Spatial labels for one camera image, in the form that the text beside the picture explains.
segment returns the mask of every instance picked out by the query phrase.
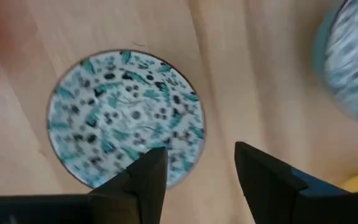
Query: blue and white plate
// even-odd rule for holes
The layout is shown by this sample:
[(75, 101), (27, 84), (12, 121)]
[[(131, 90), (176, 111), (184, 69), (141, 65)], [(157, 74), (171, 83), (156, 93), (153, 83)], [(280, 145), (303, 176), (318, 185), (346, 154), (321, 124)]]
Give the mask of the blue and white plate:
[(67, 170), (95, 188), (148, 150), (168, 151), (167, 187), (184, 178), (204, 143), (200, 99), (178, 70), (133, 50), (92, 55), (56, 86), (52, 146)]

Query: wood grain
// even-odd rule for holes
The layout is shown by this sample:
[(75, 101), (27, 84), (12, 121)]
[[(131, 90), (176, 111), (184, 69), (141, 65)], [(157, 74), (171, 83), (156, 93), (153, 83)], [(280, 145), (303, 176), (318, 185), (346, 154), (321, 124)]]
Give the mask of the wood grain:
[(150, 52), (201, 96), (206, 144), (167, 191), (162, 223), (253, 223), (234, 143), (339, 184), (358, 174), (358, 121), (310, 69), (314, 32), (334, 1), (0, 0), (0, 195), (82, 193), (45, 129), (51, 90), (81, 58)]

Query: wooden table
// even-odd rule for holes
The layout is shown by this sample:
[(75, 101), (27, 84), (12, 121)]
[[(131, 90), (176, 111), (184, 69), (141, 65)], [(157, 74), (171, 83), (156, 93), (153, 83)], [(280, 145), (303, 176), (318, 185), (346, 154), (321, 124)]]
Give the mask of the wooden table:
[(89, 191), (50, 147), (47, 100), (80, 58), (122, 48), (176, 66), (206, 113), (202, 158), (167, 191), (162, 223), (252, 223), (237, 140), (335, 184), (358, 174), (358, 121), (310, 69), (314, 32), (333, 3), (0, 0), (0, 195)]

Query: patterned bowl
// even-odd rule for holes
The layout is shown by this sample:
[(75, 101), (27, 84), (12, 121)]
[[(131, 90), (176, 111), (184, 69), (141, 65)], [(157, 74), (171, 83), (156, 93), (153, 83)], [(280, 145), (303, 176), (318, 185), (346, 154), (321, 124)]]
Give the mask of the patterned bowl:
[(91, 188), (154, 148), (168, 151), (172, 187), (198, 161), (204, 116), (194, 89), (168, 62), (112, 50), (82, 60), (59, 81), (48, 133), (62, 164)]
[(314, 43), (314, 69), (341, 107), (358, 119), (358, 0), (328, 14)]

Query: wooden surface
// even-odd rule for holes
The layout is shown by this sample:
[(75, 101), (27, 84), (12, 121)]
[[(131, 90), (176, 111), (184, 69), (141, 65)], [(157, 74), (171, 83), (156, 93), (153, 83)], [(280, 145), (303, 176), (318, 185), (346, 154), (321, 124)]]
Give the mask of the wooden surface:
[(234, 167), (243, 140), (334, 184), (358, 174), (358, 121), (310, 69), (334, 1), (0, 0), (0, 195), (81, 193), (45, 129), (64, 71), (100, 50), (158, 55), (206, 113), (194, 171), (167, 191), (162, 223), (252, 223)]

